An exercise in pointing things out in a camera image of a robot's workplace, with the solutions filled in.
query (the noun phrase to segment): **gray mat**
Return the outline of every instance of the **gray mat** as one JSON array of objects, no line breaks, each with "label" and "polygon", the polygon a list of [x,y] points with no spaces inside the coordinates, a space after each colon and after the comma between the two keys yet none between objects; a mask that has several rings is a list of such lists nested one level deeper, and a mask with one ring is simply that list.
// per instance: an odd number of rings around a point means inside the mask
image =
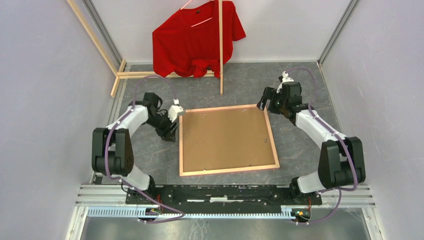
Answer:
[{"label": "gray mat", "polygon": [[[224,66],[224,95],[220,96],[220,83],[214,77],[171,78],[179,102],[185,109],[223,107],[257,104],[265,87],[276,88],[282,71],[296,67],[308,68],[316,77],[318,96],[314,108],[318,114],[339,130],[335,112],[324,80],[316,63],[312,62],[271,62],[271,63],[228,63]],[[146,65],[133,65],[134,71],[151,71]],[[313,98],[313,82],[307,72],[298,70],[290,74],[302,86],[303,101]],[[123,114],[134,98],[139,79],[128,79],[120,106]],[[163,99],[168,109],[173,94],[168,85],[156,78],[141,80],[138,99],[144,92],[154,92]],[[156,184],[289,184],[292,178],[317,170],[320,157],[318,146],[306,133],[298,129],[282,115],[269,115],[272,133],[280,162],[280,168],[248,172],[223,173],[203,176],[179,176],[179,144],[165,142],[155,130],[141,126],[132,136],[135,165],[153,176]]]}]

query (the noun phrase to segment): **wooden pole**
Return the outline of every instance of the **wooden pole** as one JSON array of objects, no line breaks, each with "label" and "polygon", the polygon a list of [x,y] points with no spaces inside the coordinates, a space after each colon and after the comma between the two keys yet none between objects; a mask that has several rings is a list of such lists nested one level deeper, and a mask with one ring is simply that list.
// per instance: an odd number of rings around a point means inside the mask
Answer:
[{"label": "wooden pole", "polygon": [[[118,76],[120,77],[125,77],[125,76],[134,76],[134,75],[157,75],[156,72],[154,71],[126,71],[126,72],[118,72]],[[171,72],[169,75],[177,75],[175,72]],[[214,72],[211,70],[207,70],[206,71],[206,77],[213,77]]]},{"label": "wooden pole", "polygon": [[[119,76],[119,78],[121,79],[142,79],[148,75],[151,74],[141,74],[141,75],[124,75],[124,76]],[[177,75],[177,74],[169,74],[168,76],[166,76],[167,78],[181,78],[181,76]],[[206,74],[203,77],[215,77],[214,74]]]},{"label": "wooden pole", "polygon": [[224,52],[223,52],[223,0],[218,0],[219,11],[219,66],[220,66],[220,89],[221,96],[224,94]]}]

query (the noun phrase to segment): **gray floor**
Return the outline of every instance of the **gray floor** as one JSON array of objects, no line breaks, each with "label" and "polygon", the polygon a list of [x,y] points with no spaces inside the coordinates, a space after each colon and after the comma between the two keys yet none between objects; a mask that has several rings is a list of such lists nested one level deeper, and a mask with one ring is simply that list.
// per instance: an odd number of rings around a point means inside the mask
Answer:
[{"label": "gray floor", "polygon": [[[312,218],[328,214],[313,209]],[[183,219],[142,224],[134,218],[89,217],[82,240],[369,240],[361,209],[338,210],[323,223],[295,226],[285,219]]]},{"label": "gray floor", "polygon": [[[133,65],[130,71],[148,71],[149,66]],[[318,82],[318,96],[313,106],[318,114],[337,130],[339,129],[330,97],[316,63],[228,63],[224,66],[224,95],[220,96],[219,80],[214,77],[172,78],[180,104],[186,109],[210,108],[256,104],[265,87],[277,87],[281,72],[296,67],[310,69]],[[290,74],[301,83],[303,101],[313,98],[314,86],[305,71]],[[121,81],[124,89],[119,114],[122,114],[134,98],[139,79]],[[164,108],[172,103],[171,88],[160,79],[142,79],[138,99],[144,92],[154,92],[164,101]],[[153,176],[156,184],[288,184],[294,177],[317,170],[320,150],[300,129],[282,115],[270,114],[272,133],[280,162],[280,168],[204,176],[179,176],[178,142],[162,141],[149,126],[140,127],[131,137],[135,164]]]}]

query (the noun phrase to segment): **black mounting plate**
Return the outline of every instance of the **black mounting plate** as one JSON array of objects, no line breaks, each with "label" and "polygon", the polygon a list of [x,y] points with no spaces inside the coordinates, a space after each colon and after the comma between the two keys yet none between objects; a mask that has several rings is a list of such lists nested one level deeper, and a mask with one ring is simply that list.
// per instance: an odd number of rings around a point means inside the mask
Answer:
[{"label": "black mounting plate", "polygon": [[[288,186],[279,185],[156,185],[151,195],[186,214],[281,213],[284,206],[322,205],[320,195],[290,196]],[[128,189],[126,204],[150,204],[138,192]],[[173,213],[164,209],[164,213]]]}]

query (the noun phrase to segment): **metal base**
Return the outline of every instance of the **metal base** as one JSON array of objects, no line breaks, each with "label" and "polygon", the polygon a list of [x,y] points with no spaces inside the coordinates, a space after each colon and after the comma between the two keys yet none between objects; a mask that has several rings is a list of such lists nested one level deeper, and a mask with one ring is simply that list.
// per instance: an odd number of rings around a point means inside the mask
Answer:
[{"label": "metal base", "polygon": [[[288,185],[276,185],[277,189],[288,188]],[[332,209],[338,201],[339,193],[336,190],[325,192],[321,195],[322,204],[312,205],[312,209]],[[83,226],[88,216],[91,217],[119,217],[117,215],[126,215],[128,217],[139,217],[135,211],[144,210],[147,208],[158,208],[156,204],[127,204],[127,193],[122,191],[120,185],[82,185],[75,203],[74,213],[69,225],[66,239],[67,240],[80,240]],[[187,214],[186,218],[195,219],[291,219],[292,210],[305,209],[308,205],[281,205],[279,213],[240,213],[240,214]],[[362,209],[366,216],[366,225],[368,227],[372,240],[382,240],[384,236],[381,232],[379,225],[379,216],[376,210],[376,205],[371,194],[371,190],[367,185],[361,184],[354,192],[342,192],[342,199],[339,205],[340,209]],[[158,218],[172,218],[176,214],[162,214]]]},{"label": "metal base", "polygon": [[[293,198],[290,189],[277,185],[162,185],[155,198],[187,214],[278,214],[281,206],[321,205],[321,196],[302,194]],[[138,192],[129,189],[125,203],[149,204]]]}]

